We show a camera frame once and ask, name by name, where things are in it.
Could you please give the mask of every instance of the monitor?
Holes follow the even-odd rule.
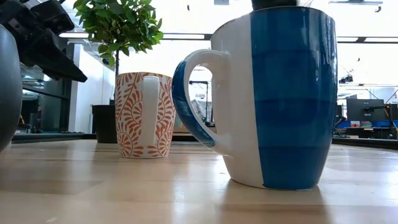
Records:
[[[385,121],[387,120],[384,109],[375,109],[372,112],[366,108],[372,106],[384,106],[384,100],[360,100],[347,99],[347,120],[348,121]]]
[[[336,105],[336,117],[343,117],[343,105]]]
[[[389,105],[392,109],[392,119],[393,120],[397,120],[398,119],[398,105],[397,104],[390,104]]]

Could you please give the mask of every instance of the black plant pot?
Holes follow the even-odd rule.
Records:
[[[277,6],[297,6],[298,0],[251,0],[253,10]]]
[[[93,126],[95,127],[98,143],[118,143],[114,105],[93,106]]]
[[[17,44],[0,25],[0,152],[7,147],[18,126],[22,106],[22,77]]]

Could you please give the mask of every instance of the white mug with orange leaf pattern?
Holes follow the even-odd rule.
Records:
[[[171,77],[155,73],[117,76],[116,132],[121,157],[168,156],[175,120],[171,85]]]

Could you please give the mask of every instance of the mug handle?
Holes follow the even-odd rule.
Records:
[[[157,109],[159,104],[159,77],[146,76],[142,81],[141,135],[138,144],[155,144]]]
[[[228,52],[218,50],[197,50],[180,62],[175,70],[172,83],[172,96],[182,123],[202,144],[223,155],[231,156],[229,136],[220,136],[206,127],[193,110],[189,98],[188,85],[193,69],[201,65],[209,69],[213,79],[228,78],[231,70],[231,56]]]

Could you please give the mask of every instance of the wooden table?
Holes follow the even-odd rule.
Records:
[[[87,140],[18,144],[0,154],[0,223],[398,223],[398,153],[332,146],[319,187],[293,192],[235,183],[195,143],[152,160]]]

